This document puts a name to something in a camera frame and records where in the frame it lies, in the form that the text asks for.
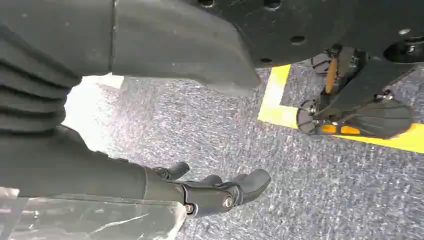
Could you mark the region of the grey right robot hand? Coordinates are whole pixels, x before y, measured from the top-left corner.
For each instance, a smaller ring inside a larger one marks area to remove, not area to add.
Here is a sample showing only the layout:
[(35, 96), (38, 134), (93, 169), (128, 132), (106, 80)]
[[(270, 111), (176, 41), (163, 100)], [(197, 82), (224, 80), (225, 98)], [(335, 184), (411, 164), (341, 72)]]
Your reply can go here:
[(193, 216), (257, 199), (262, 169), (223, 182), (180, 182), (185, 163), (149, 168), (92, 151), (63, 126), (83, 77), (191, 79), (243, 95), (260, 84), (228, 21), (184, 0), (3, 0), (0, 3), (0, 185), (22, 197), (89, 195), (175, 201)]

